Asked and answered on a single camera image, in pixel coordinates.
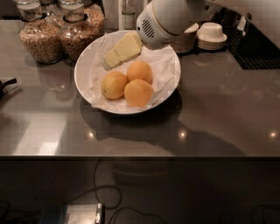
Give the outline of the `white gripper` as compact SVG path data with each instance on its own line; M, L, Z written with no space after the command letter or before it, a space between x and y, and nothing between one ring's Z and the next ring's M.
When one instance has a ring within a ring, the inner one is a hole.
M136 31L127 32L116 42L103 57L102 64L106 70L118 67L137 56L143 43L150 49L162 48L217 10L207 0L152 0L137 18Z

